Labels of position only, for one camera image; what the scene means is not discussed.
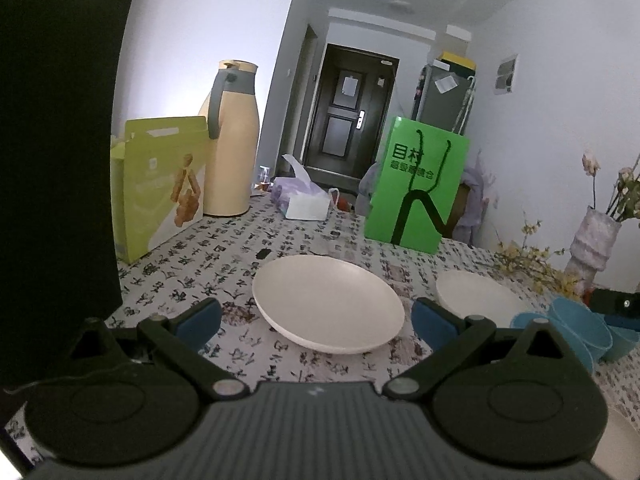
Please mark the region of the dark entrance door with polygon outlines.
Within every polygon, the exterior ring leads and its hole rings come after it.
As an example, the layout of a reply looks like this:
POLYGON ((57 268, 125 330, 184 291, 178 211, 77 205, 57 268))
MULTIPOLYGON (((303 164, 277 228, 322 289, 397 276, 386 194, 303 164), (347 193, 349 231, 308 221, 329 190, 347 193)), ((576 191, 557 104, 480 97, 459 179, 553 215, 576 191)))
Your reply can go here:
POLYGON ((314 182, 356 193, 375 161, 397 58, 329 44, 319 78, 304 165, 314 182))

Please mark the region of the beige thermos jug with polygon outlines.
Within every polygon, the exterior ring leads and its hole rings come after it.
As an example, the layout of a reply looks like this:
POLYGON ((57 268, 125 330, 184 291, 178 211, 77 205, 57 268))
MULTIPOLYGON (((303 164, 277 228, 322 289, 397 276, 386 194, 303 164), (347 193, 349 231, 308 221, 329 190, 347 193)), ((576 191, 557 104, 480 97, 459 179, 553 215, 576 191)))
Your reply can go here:
POLYGON ((259 138, 257 66, 223 60, 200 114, 208 131, 204 214, 236 217, 250 209, 259 138))

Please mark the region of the dried pink roses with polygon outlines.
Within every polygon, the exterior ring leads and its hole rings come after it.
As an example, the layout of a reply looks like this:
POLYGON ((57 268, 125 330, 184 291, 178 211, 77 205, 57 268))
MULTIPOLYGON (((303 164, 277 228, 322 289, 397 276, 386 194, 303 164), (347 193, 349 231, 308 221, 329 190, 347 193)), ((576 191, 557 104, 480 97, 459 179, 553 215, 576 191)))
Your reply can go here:
MULTIPOLYGON (((590 151, 582 154, 582 170, 591 179, 591 204, 592 209, 597 208, 597 175, 601 166, 590 151)), ((612 220, 622 223, 630 219, 639 219, 640 195, 639 195, 639 157, 636 157, 631 167, 623 167, 618 170, 613 186, 613 191, 605 214, 612 220)))

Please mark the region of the small blue bowl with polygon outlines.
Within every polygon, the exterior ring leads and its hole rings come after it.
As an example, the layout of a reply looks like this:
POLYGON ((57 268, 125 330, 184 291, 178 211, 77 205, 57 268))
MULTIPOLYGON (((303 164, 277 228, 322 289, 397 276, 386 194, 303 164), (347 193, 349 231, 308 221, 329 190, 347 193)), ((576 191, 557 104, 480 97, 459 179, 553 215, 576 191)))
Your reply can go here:
POLYGON ((602 360, 614 362, 626 356, 639 344, 639 321, 619 315, 601 314, 603 322, 612 335, 612 346, 602 360))

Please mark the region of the white ceramic vase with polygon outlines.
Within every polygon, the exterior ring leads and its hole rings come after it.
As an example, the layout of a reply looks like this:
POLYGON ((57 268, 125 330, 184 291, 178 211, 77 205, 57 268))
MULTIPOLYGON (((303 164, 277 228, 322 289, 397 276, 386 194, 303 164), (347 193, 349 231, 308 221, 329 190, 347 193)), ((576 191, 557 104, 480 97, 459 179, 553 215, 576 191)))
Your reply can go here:
POLYGON ((577 296, 590 289, 596 274, 605 270, 621 227, 607 214, 587 207, 570 244, 570 260, 565 267, 565 272, 576 280, 577 296))

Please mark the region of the grey refrigerator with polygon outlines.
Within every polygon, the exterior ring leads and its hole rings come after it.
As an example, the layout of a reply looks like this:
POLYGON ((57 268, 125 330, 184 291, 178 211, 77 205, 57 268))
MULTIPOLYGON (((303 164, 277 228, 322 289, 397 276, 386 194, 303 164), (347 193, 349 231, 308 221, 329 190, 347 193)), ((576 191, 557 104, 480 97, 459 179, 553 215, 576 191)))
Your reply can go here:
POLYGON ((415 122, 463 134, 475 93, 475 70, 433 60, 420 73, 411 112, 415 122))

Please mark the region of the yellow flower branch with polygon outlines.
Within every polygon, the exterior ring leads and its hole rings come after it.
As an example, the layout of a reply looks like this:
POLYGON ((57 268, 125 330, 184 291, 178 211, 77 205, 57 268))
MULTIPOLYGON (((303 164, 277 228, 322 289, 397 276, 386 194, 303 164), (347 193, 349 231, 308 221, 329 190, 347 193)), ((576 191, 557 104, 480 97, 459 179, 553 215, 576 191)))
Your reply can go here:
POLYGON ((570 300, 580 300, 579 276, 573 271, 563 271, 553 265, 552 259, 565 254, 565 248, 539 247, 532 238, 542 227, 542 221, 529 221, 523 214, 520 240, 507 240, 498 231, 496 251, 492 256, 488 273, 492 278, 510 278, 529 287, 538 295, 553 294, 570 300))

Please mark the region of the white tissue box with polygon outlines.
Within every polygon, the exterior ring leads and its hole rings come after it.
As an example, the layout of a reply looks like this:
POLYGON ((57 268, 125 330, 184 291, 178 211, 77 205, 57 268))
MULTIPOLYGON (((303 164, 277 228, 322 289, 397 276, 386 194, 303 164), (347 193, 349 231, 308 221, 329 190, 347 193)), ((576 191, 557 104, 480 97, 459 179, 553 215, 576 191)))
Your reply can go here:
POLYGON ((293 177, 276 177, 272 182, 271 200, 288 220, 324 221, 340 200, 337 188, 323 188, 311 180, 304 166, 291 154, 282 158, 292 167, 293 177))

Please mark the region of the chair with purple jacket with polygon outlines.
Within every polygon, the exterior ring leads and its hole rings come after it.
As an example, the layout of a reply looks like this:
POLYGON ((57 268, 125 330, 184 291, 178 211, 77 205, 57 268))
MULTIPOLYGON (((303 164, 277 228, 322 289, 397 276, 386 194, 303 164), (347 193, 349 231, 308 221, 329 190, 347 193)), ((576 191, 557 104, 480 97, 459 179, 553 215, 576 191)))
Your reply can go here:
MULTIPOLYGON (((371 209, 371 198, 381 167, 380 162, 375 162, 360 180, 354 206, 358 216, 367 217, 371 209)), ((485 170, 482 151, 478 150, 474 164, 466 166, 463 170, 458 192, 446 222, 444 237, 470 246, 476 244, 490 202, 485 192, 495 180, 496 177, 485 170)))

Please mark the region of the black paper bag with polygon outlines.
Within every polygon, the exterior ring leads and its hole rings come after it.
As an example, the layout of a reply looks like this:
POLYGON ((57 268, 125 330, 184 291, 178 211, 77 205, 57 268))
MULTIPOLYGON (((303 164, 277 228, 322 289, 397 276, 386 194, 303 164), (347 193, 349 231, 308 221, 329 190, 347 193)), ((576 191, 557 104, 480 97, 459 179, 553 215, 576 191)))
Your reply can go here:
POLYGON ((131 0, 1 0, 1 385, 62 372, 122 302, 110 149, 131 0))

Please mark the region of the green paper bag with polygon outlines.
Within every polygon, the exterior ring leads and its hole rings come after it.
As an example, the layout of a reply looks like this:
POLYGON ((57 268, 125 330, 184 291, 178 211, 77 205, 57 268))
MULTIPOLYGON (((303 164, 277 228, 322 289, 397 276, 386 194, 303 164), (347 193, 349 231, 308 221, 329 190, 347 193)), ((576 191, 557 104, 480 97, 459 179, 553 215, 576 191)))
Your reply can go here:
POLYGON ((434 254, 445 234, 469 149, 465 136, 397 117, 364 222, 364 236, 434 254))

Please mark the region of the white plate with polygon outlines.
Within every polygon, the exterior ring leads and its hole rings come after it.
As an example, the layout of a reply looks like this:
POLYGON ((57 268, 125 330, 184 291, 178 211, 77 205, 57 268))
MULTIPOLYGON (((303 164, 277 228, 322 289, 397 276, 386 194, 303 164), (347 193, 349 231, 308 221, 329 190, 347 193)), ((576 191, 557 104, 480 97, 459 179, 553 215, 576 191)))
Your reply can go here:
POLYGON ((481 315, 495 322, 498 327, 509 327, 515 315, 530 310, 506 286, 468 271, 442 272, 435 287, 439 305, 458 318, 481 315))
POLYGON ((382 278, 326 256, 272 260, 256 272, 252 293, 272 328, 314 351, 369 352, 394 339, 405 324, 404 305, 382 278))

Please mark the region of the patterned calligraphy tablecloth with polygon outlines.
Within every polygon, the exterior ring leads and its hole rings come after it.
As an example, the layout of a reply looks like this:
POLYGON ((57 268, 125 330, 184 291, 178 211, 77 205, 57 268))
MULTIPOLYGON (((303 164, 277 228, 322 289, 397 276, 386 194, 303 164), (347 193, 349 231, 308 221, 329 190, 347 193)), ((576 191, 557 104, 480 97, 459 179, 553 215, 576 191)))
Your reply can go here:
POLYGON ((194 301, 217 298, 224 310, 219 334, 204 354, 244 382, 292 380, 301 389, 330 384, 336 408, 326 431, 311 442, 311 456, 295 465, 293 445, 268 466, 257 463, 265 443, 244 437, 222 440, 228 422, 203 425, 193 437, 152 466, 149 479, 396 479, 400 475, 401 440, 368 422, 361 436, 338 429, 356 411, 354 394, 372 398, 395 373, 427 355, 427 345, 410 327, 381 348, 358 356, 329 356, 287 341, 260 316, 252 281, 265 263, 294 254, 329 256, 360 266, 382 278, 404 304, 433 297, 436 278, 447 270, 467 270, 495 278, 512 290, 529 310, 547 312, 551 297, 537 294, 525 278, 508 278, 484 249, 443 240, 434 255, 367 240, 363 221, 354 214, 332 212, 323 222, 288 221, 268 198, 253 200, 250 211, 232 219, 203 219, 138 263, 122 266, 124 303, 111 324, 125 326, 152 313, 176 314, 194 301))

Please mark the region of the large blue bowl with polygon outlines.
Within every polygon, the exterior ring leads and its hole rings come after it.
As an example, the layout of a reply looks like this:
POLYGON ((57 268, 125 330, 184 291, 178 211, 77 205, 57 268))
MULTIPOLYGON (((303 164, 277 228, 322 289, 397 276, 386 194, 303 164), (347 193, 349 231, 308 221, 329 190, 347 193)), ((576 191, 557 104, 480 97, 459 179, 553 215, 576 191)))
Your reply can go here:
POLYGON ((561 324, 554 318, 549 318, 547 315, 537 312, 523 312, 519 313, 512 318, 511 328, 525 328, 529 322, 535 320, 543 320, 545 323, 553 326, 564 338, 566 343, 570 346, 573 352, 576 354, 577 359, 582 363, 587 372, 592 375, 594 371, 594 361, 591 353, 587 349, 582 340, 576 336, 571 330, 561 324))

